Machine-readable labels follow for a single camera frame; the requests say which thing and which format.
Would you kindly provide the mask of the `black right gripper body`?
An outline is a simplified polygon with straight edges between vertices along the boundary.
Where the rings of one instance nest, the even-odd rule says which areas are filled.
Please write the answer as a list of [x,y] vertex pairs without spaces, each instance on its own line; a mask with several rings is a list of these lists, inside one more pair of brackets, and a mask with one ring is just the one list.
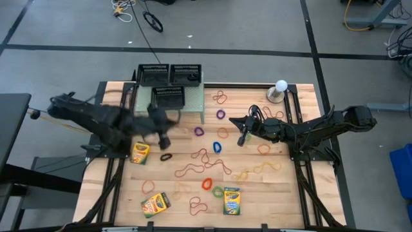
[[264,135],[262,120],[258,116],[247,116],[245,119],[246,131],[254,135]]

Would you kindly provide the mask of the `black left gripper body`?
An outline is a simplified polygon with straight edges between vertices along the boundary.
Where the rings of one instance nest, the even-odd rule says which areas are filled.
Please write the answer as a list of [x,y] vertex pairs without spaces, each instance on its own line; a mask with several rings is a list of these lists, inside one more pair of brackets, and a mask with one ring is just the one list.
[[132,113],[127,114],[127,135],[143,137],[156,132],[155,121],[149,116],[134,116]]

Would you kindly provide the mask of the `black plastic mesh basket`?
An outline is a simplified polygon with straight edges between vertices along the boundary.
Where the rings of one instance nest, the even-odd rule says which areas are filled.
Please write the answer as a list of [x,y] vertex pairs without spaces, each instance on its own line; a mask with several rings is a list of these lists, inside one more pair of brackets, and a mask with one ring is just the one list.
[[169,65],[140,64],[136,80],[141,86],[167,86],[169,84]]
[[197,87],[201,81],[189,81],[187,76],[191,73],[199,73],[201,75],[200,64],[172,64],[170,67],[169,82],[173,86]]
[[181,110],[185,106],[185,89],[183,86],[154,87],[151,103],[165,110]]

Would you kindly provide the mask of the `yellow green crayon box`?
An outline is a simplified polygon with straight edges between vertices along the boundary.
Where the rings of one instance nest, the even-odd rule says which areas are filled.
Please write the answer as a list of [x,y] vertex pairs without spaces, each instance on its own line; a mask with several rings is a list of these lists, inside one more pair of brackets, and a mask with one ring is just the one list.
[[142,142],[136,142],[133,145],[130,162],[132,162],[133,164],[145,165],[149,156],[149,149],[150,145]]
[[240,215],[241,214],[241,191],[239,188],[225,187],[224,193],[224,215]]
[[145,218],[151,218],[171,207],[169,198],[165,192],[157,193],[141,202]]

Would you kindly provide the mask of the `black side desk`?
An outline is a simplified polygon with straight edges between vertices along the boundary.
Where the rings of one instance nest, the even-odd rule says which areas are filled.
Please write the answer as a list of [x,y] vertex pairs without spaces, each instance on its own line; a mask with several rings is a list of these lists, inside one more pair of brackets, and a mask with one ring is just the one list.
[[0,185],[22,184],[78,193],[81,183],[7,163],[31,99],[29,93],[0,93]]

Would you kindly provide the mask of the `sage green perforated shelf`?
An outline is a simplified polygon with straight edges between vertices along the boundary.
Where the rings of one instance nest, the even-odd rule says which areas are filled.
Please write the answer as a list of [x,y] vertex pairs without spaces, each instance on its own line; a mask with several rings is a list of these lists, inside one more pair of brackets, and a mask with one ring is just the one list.
[[[185,106],[181,110],[165,110],[165,111],[181,111],[188,113],[199,113],[200,122],[205,123],[205,94],[203,83],[203,72],[201,73],[201,84],[197,87],[184,87],[185,89]],[[136,103],[134,107],[135,113],[144,113],[151,103],[152,88],[149,86],[140,86],[137,91]]]

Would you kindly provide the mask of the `white bulb metal lamp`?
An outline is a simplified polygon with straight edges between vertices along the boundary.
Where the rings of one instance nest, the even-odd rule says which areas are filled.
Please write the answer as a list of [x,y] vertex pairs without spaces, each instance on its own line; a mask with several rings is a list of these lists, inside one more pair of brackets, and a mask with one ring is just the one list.
[[272,103],[280,103],[285,98],[285,92],[287,91],[288,83],[284,80],[279,80],[275,83],[275,86],[270,87],[267,91],[267,99]]

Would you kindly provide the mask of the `grey metal floor bar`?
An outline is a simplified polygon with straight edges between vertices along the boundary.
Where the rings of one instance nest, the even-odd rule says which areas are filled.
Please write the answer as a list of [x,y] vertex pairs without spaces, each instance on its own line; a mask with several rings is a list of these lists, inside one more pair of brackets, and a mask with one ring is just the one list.
[[401,103],[367,103],[366,106],[370,110],[375,111],[394,111],[394,112],[412,112],[412,105],[407,102]]

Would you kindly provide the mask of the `blue plastic bin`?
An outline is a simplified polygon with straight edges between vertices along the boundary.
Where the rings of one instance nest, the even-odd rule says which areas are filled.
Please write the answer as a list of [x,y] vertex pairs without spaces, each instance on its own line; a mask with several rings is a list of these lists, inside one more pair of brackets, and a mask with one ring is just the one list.
[[412,200],[412,144],[389,154],[401,195]]

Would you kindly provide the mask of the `grey table leg frame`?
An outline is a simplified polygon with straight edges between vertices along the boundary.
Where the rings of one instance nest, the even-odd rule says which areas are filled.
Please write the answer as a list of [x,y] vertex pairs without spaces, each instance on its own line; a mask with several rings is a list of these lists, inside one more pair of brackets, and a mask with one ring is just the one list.
[[374,16],[360,18],[348,17],[348,11],[353,1],[354,0],[341,0],[341,3],[346,3],[343,25],[348,30],[354,32],[363,32],[374,30],[378,26],[394,26],[395,28],[407,26],[407,19],[388,18],[388,15],[396,6],[398,6],[402,2],[402,0],[384,0],[383,5],[379,8],[379,11]]

